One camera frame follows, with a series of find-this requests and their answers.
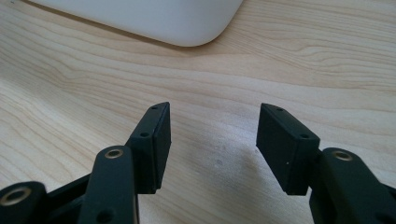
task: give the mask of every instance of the light wood surface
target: light wood surface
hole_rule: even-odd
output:
[[[188,49],[0,0],[0,189],[87,174],[165,101],[173,144],[141,223],[313,223],[309,196],[285,195],[255,147],[260,103],[396,187],[396,2],[246,0]]]

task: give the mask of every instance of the wooden table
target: wooden table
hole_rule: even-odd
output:
[[[196,48],[0,1],[0,188],[89,173],[165,101],[173,144],[141,223],[312,223],[309,196],[287,196],[255,147],[260,104],[396,186],[395,1],[246,0]]]

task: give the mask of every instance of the metal screw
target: metal screw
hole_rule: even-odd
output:
[[[32,190],[28,187],[19,187],[13,189],[1,198],[0,204],[3,206],[10,206],[16,203],[20,203],[21,201],[25,200],[31,193]]]

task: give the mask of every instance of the white object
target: white object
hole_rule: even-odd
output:
[[[46,7],[183,47],[216,38],[243,0],[31,0]]]

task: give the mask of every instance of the black bracket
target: black bracket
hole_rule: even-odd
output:
[[[2,189],[0,222],[139,223],[137,194],[161,188],[170,146],[169,103],[154,105],[125,146],[97,154],[90,175],[50,193],[35,181]]]
[[[283,108],[262,104],[257,147],[288,195],[312,189],[315,223],[396,223],[395,189],[381,184],[357,155],[318,149],[320,139]]]

